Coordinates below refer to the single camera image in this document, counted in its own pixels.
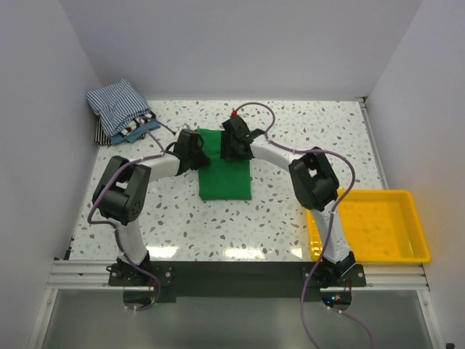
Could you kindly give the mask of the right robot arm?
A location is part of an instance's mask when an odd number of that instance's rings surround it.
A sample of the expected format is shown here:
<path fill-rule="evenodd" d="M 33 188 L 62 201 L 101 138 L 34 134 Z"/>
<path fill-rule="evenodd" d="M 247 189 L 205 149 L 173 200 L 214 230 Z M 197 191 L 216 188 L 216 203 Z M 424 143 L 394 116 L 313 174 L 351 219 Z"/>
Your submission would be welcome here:
<path fill-rule="evenodd" d="M 355 266 L 355 256 L 338 213 L 344 196 L 338 194 L 339 180 L 326 157 L 338 154 L 319 147 L 301 151 L 279 145 L 271 141 L 265 131 L 250 130 L 240 116 L 231 117 L 222 126 L 221 158 L 261 159 L 289 173 L 295 197 L 312 214 L 323 243 L 317 275 L 331 285 L 341 285 Z"/>

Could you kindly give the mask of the green tank top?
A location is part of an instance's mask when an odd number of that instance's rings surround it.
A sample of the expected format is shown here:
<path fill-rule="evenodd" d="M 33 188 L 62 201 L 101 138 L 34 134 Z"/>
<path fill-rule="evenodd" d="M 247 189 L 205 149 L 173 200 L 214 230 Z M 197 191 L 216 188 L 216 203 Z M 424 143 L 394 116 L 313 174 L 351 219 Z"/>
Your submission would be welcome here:
<path fill-rule="evenodd" d="M 251 200 L 250 161 L 220 157 L 221 132 L 197 129 L 210 164 L 198 170 L 199 196 L 203 201 Z"/>

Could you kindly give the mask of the blue white striped tank top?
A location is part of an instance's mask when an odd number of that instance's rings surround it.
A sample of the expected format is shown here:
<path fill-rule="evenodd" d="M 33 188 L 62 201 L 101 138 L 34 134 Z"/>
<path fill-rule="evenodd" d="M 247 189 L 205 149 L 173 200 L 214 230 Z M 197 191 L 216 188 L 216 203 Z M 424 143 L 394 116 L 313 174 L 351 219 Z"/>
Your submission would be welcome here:
<path fill-rule="evenodd" d="M 151 110 L 147 100 L 126 79 L 87 92 L 86 101 L 100 117 L 102 130 L 108 137 Z"/>

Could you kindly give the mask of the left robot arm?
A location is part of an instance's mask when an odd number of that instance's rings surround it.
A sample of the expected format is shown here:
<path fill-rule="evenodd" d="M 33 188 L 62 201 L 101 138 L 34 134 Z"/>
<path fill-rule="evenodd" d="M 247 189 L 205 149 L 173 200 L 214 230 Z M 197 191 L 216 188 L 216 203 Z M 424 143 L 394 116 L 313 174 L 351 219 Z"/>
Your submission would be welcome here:
<path fill-rule="evenodd" d="M 109 225 L 120 252 L 107 267 L 111 286 L 155 286 L 156 275 L 140 230 L 147 189 L 151 182 L 207 167 L 210 158 L 197 131 L 183 129 L 159 154 L 139 159 L 112 157 L 92 197 L 90 225 Z"/>

